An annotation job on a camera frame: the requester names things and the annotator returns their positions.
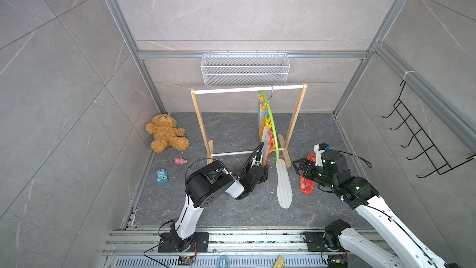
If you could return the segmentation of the grey striped insole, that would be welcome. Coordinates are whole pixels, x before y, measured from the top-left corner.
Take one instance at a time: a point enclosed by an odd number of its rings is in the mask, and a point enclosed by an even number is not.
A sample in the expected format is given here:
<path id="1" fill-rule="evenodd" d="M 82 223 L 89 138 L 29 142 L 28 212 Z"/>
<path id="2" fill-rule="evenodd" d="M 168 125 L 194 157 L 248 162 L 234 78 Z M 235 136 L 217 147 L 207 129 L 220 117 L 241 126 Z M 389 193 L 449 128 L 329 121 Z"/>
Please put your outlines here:
<path id="1" fill-rule="evenodd" d="M 276 172 L 278 176 L 278 185 L 276 189 L 278 202 L 282 208 L 290 208 L 293 201 L 293 192 L 289 179 L 288 169 L 283 160 L 276 162 Z"/>

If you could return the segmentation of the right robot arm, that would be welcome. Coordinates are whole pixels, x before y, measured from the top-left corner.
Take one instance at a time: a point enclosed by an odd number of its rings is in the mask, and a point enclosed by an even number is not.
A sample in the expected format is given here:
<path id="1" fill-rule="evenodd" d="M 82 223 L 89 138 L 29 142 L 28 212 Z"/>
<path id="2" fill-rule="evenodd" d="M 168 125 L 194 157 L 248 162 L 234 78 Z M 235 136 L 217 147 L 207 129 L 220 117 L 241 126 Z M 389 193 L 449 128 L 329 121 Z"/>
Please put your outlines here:
<path id="1" fill-rule="evenodd" d="M 345 153 L 325 143 L 315 146 L 316 159 L 293 161 L 298 175 L 326 187 L 363 217 L 390 246 L 391 251 L 370 242 L 349 223 L 338 219 L 322 235 L 330 251 L 349 251 L 374 268 L 456 268 L 427 247 L 391 210 L 371 183 L 352 176 Z"/>

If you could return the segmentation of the red orange-edged insole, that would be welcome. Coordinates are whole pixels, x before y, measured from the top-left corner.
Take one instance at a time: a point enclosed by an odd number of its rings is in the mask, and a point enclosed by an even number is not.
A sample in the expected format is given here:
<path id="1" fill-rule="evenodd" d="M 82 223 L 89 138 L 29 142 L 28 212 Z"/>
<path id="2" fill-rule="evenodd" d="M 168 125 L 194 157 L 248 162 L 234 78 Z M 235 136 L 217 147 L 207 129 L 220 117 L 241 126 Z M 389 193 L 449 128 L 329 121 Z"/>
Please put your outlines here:
<path id="1" fill-rule="evenodd" d="M 309 161 L 315 163 L 316 162 L 316 155 L 310 153 L 310 154 L 307 155 L 307 159 Z M 300 186 L 300 190 L 301 190 L 302 193 L 304 193 L 306 195 L 311 194 L 312 191 L 314 190 L 315 185 L 316 185 L 316 183 L 314 181 L 306 179 L 304 176 L 300 176 L 299 186 Z"/>

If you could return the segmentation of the white foam insole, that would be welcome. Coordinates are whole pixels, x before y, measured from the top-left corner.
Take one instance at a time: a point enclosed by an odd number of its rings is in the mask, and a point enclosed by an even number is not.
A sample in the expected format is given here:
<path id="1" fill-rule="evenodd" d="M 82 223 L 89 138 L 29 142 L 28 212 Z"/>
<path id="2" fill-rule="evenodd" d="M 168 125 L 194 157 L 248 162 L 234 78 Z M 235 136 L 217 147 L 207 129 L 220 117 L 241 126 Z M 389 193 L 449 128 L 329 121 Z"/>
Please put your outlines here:
<path id="1" fill-rule="evenodd" d="M 262 134 L 262 142 L 264 143 L 264 147 L 262 148 L 262 153 L 264 155 L 268 155 L 269 150 L 270 150 L 270 135 L 269 135 L 269 129 L 266 127 L 264 128 L 263 134 Z"/>

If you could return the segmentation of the grey felt orange-edged insole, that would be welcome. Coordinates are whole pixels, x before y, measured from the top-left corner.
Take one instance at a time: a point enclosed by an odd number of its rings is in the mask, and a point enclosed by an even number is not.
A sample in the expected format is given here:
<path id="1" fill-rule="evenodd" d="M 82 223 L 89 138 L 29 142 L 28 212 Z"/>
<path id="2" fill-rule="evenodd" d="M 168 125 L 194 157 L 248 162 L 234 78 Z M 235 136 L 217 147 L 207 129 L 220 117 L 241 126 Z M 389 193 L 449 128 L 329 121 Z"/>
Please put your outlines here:
<path id="1" fill-rule="evenodd" d="M 268 166 L 268 158 L 269 158 L 270 154 L 274 151 L 274 149 L 275 149 L 275 145 L 274 145 L 274 144 L 267 145 L 267 146 L 264 148 L 264 150 L 263 150 L 263 155 L 264 155 L 263 165 L 264 165 L 265 167 Z"/>

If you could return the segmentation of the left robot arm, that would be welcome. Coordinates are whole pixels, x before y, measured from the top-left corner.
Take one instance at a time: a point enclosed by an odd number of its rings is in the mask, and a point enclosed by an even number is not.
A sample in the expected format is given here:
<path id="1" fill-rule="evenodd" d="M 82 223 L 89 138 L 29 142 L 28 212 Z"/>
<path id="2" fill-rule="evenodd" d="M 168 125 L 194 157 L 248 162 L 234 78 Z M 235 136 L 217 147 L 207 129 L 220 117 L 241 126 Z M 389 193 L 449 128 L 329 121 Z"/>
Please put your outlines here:
<path id="1" fill-rule="evenodd" d="M 185 203 L 180 217 L 171 224 L 171 231 L 160 235 L 157 246 L 149 251 L 159 253 L 181 253 L 185 251 L 204 253 L 208 248 L 209 233 L 197 232 L 197 223 L 204 209 L 221 194 L 227 193 L 236 200 L 246 198 L 268 178 L 268 167 L 264 165 L 264 143 L 252 151 L 238 175 L 216 159 L 193 172 L 185 179 Z"/>

